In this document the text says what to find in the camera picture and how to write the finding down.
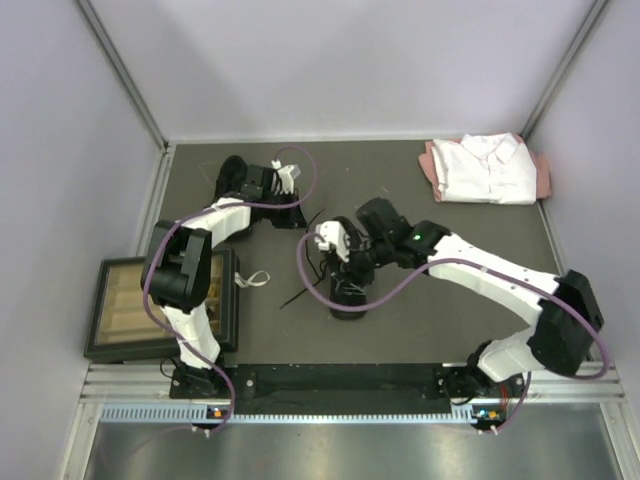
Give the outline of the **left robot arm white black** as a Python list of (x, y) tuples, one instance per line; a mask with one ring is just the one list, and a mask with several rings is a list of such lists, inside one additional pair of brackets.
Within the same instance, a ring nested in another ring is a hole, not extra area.
[(183, 221), (154, 226), (140, 279), (143, 301), (165, 316), (176, 334), (180, 366), (205, 396), (220, 394), (227, 382), (225, 370), (215, 365), (221, 346), (206, 305), (213, 249), (262, 220), (276, 229), (306, 227), (295, 187), (299, 175), (296, 165), (276, 160), (261, 167), (231, 156), (220, 169), (211, 206)]

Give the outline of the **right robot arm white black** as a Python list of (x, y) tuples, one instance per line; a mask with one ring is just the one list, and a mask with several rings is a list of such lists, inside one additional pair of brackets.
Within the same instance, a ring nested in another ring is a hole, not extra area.
[(504, 380), (547, 370), (575, 378), (603, 319), (588, 279), (536, 271), (486, 252), (448, 228), (429, 220), (410, 223), (391, 202), (374, 198), (342, 220), (338, 235), (341, 269), (352, 286), (372, 282), (389, 264), (454, 283), (520, 317), (525, 328), (483, 342), (469, 357), (464, 375), (469, 388), (487, 396)]

